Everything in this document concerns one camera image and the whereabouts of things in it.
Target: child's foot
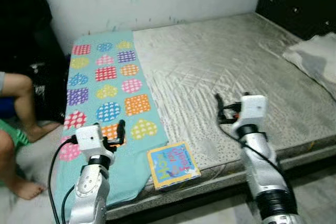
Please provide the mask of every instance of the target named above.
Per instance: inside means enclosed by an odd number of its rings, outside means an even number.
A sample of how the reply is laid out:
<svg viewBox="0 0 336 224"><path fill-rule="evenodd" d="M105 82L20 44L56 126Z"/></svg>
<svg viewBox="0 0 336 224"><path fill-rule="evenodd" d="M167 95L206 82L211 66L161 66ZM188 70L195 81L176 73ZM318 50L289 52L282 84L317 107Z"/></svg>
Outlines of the child's foot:
<svg viewBox="0 0 336 224"><path fill-rule="evenodd" d="M22 179L17 175L12 182L6 183L6 186L22 199L33 199L46 190L44 186Z"/></svg>
<svg viewBox="0 0 336 224"><path fill-rule="evenodd" d="M28 139L31 143L36 142L44 135L56 129L58 126L60 126L59 123L49 123L43 127L33 127L32 129L27 130Z"/></svg>

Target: dark headboard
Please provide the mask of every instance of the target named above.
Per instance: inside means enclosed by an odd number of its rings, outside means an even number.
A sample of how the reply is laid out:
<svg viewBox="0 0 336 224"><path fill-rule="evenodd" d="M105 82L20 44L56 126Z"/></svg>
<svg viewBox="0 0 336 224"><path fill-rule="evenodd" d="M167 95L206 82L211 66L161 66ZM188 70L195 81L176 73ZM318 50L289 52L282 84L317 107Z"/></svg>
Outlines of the dark headboard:
<svg viewBox="0 0 336 224"><path fill-rule="evenodd" d="M257 13L302 39L336 33L336 0L259 0Z"/></svg>

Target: black bag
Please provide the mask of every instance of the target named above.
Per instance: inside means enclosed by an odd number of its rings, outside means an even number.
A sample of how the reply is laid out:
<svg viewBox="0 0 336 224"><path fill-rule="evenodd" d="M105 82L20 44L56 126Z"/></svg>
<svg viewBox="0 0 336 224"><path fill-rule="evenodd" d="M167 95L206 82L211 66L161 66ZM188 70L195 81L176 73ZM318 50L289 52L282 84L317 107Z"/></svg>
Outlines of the black bag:
<svg viewBox="0 0 336 224"><path fill-rule="evenodd" d="M29 76L39 120L63 122L67 63L47 0L0 0L0 71Z"/></svg>

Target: orange square pattern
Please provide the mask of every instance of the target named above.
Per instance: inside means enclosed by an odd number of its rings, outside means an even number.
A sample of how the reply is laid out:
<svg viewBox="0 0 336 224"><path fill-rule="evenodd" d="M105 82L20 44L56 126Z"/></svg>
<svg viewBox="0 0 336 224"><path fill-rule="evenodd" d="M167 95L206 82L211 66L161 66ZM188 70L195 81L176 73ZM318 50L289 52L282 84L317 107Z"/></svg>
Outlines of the orange square pattern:
<svg viewBox="0 0 336 224"><path fill-rule="evenodd" d="M113 124L113 125L109 125L109 126L105 126L101 128L101 133L103 134L103 136L107 136L108 140L112 140L118 137L117 135L117 127L118 124ZM113 144L116 147L120 147L120 144Z"/></svg>
<svg viewBox="0 0 336 224"><path fill-rule="evenodd" d="M134 64L128 64L121 68L123 76L135 76L139 72L139 67Z"/></svg>
<svg viewBox="0 0 336 224"><path fill-rule="evenodd" d="M151 105L146 94L125 99L126 115L136 115L150 110Z"/></svg>

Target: black cable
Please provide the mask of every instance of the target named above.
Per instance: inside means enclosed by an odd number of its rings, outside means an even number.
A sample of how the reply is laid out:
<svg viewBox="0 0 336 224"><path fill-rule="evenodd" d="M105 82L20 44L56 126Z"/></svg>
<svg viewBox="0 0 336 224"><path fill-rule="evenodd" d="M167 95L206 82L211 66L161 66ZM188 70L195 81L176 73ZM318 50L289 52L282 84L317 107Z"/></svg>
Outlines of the black cable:
<svg viewBox="0 0 336 224"><path fill-rule="evenodd" d="M48 194L49 194L49 199L50 199L50 203L51 203L51 208L53 210L53 213L54 213L54 218L55 218L55 222L56 224L60 224L59 222L59 218L58 218L58 215L57 215L57 210L56 210L56 207L55 207L55 202L54 202L54 198L53 198L53 194L51 193L51 176L52 176L52 171L53 171L53 167L54 167L54 163L55 163L55 160L56 160L56 157L57 157L57 154L59 153L59 151L62 149L62 147L68 143L72 143L72 144L77 144L77 139L76 139L76 136L73 135L71 138L67 139L66 141L64 141L59 147L58 149L56 150L54 156L52 157L52 160L51 160L51 165L50 165L50 169L49 169L49 175L48 175Z"/></svg>
<svg viewBox="0 0 336 224"><path fill-rule="evenodd" d="M216 124L217 124L218 128L220 129L220 131L223 132L226 136L228 136L232 140L234 140L237 143L239 143L242 148L243 147L248 148L251 151L253 151L254 153L256 153L258 156L260 156L263 160L265 160L271 167L274 168L274 170L276 170L283 177L283 179L284 179L284 181L285 181L285 183L286 183L286 185L287 185L287 187L289 189L289 193L291 194L291 196L293 198L295 208L297 209L297 202L296 202L296 198L295 198L295 194L294 194L293 188L292 188L291 184L289 183L289 181L287 179L287 176L284 174L284 172L278 166L276 166L271 160L269 160L267 157L265 157L262 153L256 151L255 149L253 149L248 144L246 144L246 143L240 141L239 139L231 136L229 133L227 133L225 130L223 130L223 128L221 127L221 125L220 125L220 123L218 121L217 121Z"/></svg>
<svg viewBox="0 0 336 224"><path fill-rule="evenodd" d="M67 194L65 194L64 196L64 199L63 199L63 202L62 202L62 210L61 210L61 217L62 217L62 224L66 224L65 222L65 211L64 211L64 208L65 208L65 202L67 201L67 198L69 196L69 194L71 194L72 190L75 188L75 185L73 185L67 192Z"/></svg>

